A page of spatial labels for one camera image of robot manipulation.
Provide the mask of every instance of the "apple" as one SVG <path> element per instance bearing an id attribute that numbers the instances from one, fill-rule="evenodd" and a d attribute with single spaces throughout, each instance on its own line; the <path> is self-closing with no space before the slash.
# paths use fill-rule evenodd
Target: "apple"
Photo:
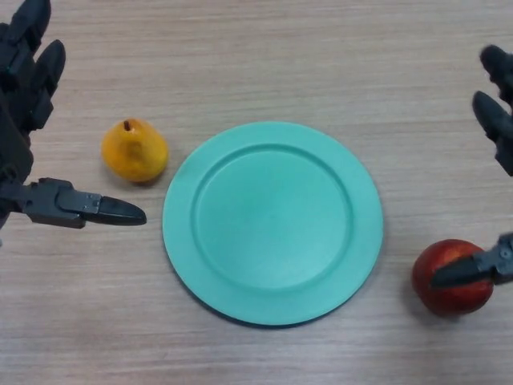
<path id="1" fill-rule="evenodd" d="M 425 249 L 414 264 L 411 282 L 424 305 L 441 317 L 469 314 L 484 306 L 494 291 L 489 281 L 449 289 L 435 289 L 430 285 L 434 272 L 462 257 L 483 251 L 468 241 L 446 239 Z"/>

